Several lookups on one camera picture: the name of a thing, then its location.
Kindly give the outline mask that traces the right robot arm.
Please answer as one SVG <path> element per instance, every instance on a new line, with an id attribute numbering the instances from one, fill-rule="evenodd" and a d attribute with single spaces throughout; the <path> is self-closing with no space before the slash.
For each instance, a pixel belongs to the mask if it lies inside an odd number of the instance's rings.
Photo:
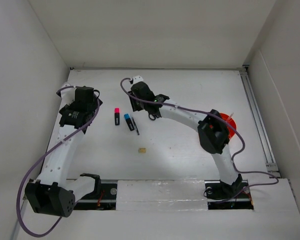
<path id="1" fill-rule="evenodd" d="M 235 170 L 229 147 L 229 130 L 217 110 L 198 113 L 181 109 L 177 103 L 164 94 L 155 95 L 149 86 L 141 80 L 130 80 L 130 103 L 134 112 L 146 111 L 155 118 L 174 120 L 190 127 L 198 133 L 200 146 L 211 154 L 219 172 L 213 200 L 226 200 L 235 197 L 243 188 L 242 176 Z"/>

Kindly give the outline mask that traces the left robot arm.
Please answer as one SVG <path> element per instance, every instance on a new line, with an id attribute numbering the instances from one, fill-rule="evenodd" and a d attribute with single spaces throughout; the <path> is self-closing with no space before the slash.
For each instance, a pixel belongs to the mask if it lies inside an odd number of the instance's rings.
<path id="1" fill-rule="evenodd" d="M 65 86 L 57 94 L 65 101 L 59 110 L 57 147 L 44 157 L 37 179 L 27 183 L 25 196 L 35 213 L 67 218 L 77 201 L 97 198 L 102 192 L 97 174 L 82 173 L 70 183 L 67 176 L 75 151 L 103 102 L 99 91 L 88 86 Z"/>

